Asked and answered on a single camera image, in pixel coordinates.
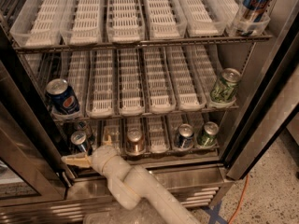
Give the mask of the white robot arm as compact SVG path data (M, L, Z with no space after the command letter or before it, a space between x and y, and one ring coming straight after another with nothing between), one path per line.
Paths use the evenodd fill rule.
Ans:
M81 152L62 156L67 165L92 167L107 179L107 188L125 209L147 199L167 224L201 224L153 175L140 165L132 166L112 145L102 145L91 156Z

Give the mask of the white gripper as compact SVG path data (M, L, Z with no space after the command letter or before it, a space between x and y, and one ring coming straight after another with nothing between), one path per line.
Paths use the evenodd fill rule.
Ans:
M120 165L121 157L117 150L112 147L112 138L108 128L104 129L103 146L94 151L91 157L86 154L62 156L61 160L67 165L82 168L92 167L100 175L116 174Z

